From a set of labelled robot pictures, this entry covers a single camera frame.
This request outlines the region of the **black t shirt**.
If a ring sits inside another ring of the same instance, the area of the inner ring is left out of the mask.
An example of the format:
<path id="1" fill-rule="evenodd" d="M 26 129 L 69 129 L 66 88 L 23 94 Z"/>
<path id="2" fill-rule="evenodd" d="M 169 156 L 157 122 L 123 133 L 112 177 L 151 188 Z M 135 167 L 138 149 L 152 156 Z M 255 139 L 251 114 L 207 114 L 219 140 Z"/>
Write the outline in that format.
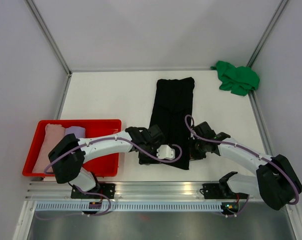
<path id="1" fill-rule="evenodd" d="M 182 170 L 189 169 L 191 133 L 186 127 L 185 116 L 192 114 L 194 87 L 192 77 L 158 80 L 150 119 L 150 126 L 157 125 L 162 131 L 163 144 L 181 147 L 181 158 L 168 166 Z"/>

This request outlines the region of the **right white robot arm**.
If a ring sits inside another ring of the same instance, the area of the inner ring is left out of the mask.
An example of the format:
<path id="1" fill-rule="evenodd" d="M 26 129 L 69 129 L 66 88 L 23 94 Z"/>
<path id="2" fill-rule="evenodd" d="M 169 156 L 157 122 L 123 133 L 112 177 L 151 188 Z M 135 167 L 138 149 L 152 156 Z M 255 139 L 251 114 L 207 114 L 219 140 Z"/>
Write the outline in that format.
<path id="1" fill-rule="evenodd" d="M 279 154 L 271 156 L 258 153 L 242 145 L 225 132 L 215 133 L 207 122 L 187 126 L 193 135 L 191 157 L 199 160 L 207 153 L 232 160 L 251 175 L 231 171 L 219 179 L 218 189 L 224 198 L 244 194 L 261 198 L 274 210 L 285 205 L 295 205 L 302 193 L 302 184 L 289 160 Z"/>

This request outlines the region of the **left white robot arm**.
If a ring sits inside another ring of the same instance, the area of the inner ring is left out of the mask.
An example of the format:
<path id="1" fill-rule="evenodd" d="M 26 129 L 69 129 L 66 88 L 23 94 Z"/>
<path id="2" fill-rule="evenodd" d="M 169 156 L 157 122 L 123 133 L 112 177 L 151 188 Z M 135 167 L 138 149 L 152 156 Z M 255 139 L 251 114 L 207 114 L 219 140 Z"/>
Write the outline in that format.
<path id="1" fill-rule="evenodd" d="M 99 157 L 139 151 L 151 153 L 164 142 L 157 125 L 150 128 L 128 127 L 124 131 L 95 138 L 77 138 L 68 134 L 48 154 L 50 168 L 58 184 L 69 183 L 80 188 L 89 198 L 99 195 L 100 186 L 94 173 L 83 165 Z"/>

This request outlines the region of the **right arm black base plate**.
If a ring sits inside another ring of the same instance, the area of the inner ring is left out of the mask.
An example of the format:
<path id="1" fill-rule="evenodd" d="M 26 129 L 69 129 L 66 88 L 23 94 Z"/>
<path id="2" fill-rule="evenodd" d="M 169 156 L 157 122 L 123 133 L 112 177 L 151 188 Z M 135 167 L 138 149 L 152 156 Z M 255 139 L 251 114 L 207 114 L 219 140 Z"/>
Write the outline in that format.
<path id="1" fill-rule="evenodd" d="M 202 188 L 199 192 L 206 200 L 241 200 L 248 197 L 245 193 L 232 192 L 226 183 L 217 182 L 202 184 Z"/>

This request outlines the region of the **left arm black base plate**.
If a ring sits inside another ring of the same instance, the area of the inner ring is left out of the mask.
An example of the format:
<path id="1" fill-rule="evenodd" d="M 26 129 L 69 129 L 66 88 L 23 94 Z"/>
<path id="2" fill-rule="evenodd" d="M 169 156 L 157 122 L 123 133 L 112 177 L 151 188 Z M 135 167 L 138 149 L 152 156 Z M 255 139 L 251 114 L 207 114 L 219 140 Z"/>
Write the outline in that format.
<path id="1" fill-rule="evenodd" d="M 73 186 L 70 197 L 71 199 L 102 199 L 103 196 L 101 195 L 104 195 L 111 200 L 114 199 L 115 187 L 114 183 L 100 182 L 99 187 L 94 187 L 83 193 L 76 186 Z"/>

